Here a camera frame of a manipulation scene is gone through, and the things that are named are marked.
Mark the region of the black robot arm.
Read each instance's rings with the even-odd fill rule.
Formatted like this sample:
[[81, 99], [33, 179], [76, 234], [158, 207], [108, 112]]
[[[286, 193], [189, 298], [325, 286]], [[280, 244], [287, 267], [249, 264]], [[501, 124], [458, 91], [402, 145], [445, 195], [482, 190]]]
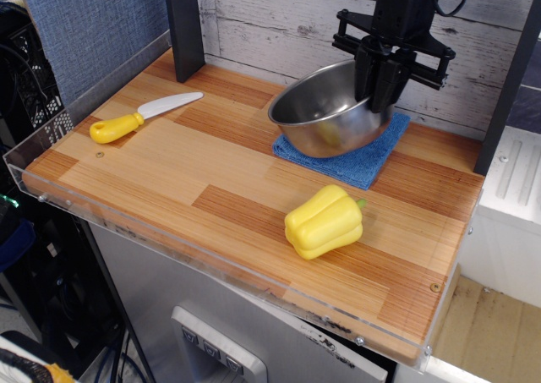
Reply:
[[397, 102], [410, 79], [441, 89], [456, 53], [430, 29], [436, 14], [456, 13], [444, 13], [439, 0], [376, 0], [371, 15], [338, 12], [333, 46], [354, 56], [355, 98], [379, 113]]

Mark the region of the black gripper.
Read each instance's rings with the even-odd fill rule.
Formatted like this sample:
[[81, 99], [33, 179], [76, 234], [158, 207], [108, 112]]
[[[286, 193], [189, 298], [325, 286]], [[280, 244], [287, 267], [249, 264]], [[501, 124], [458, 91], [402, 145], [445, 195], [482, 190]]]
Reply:
[[456, 53], [430, 33], [439, 0], [376, 0], [371, 15], [339, 11], [333, 46], [355, 57], [355, 98], [371, 97], [371, 111], [394, 105], [413, 79], [436, 90]]

